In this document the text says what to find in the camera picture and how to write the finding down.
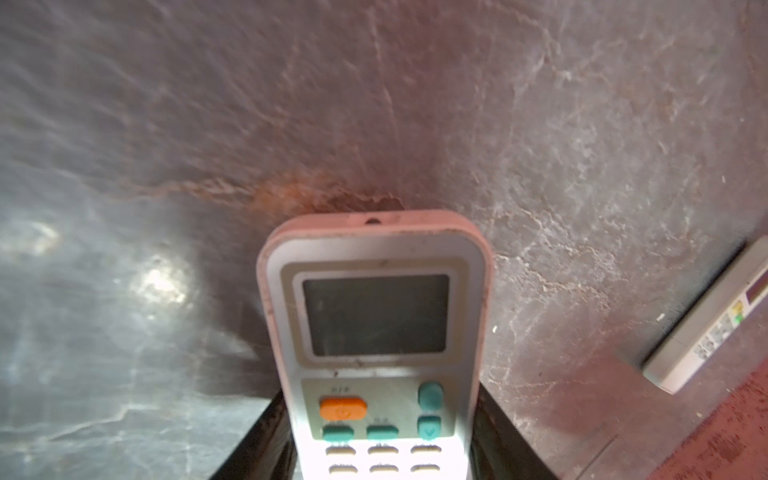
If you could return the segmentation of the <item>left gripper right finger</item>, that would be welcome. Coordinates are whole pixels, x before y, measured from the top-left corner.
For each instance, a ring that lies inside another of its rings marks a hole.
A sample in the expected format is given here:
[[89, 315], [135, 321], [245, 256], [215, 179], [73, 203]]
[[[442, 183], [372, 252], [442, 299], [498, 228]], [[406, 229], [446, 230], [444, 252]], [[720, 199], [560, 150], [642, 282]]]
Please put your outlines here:
[[478, 480], [557, 480], [483, 384], [473, 420], [469, 466]]

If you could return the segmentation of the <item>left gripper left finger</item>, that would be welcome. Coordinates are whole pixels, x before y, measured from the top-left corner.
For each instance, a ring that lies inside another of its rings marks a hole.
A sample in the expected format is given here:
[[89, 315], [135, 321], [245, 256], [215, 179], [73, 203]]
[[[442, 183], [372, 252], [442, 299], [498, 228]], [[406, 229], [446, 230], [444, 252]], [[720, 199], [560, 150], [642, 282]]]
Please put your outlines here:
[[296, 445], [279, 391], [211, 480], [287, 480], [296, 470]]

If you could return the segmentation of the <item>white remote orange button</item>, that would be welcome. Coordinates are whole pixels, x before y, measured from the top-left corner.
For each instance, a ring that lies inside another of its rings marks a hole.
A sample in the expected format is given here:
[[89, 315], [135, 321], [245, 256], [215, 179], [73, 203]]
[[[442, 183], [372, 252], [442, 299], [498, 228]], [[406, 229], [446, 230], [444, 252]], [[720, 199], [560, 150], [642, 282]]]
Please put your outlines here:
[[470, 220], [302, 215], [256, 273], [304, 478], [469, 477], [493, 273]]

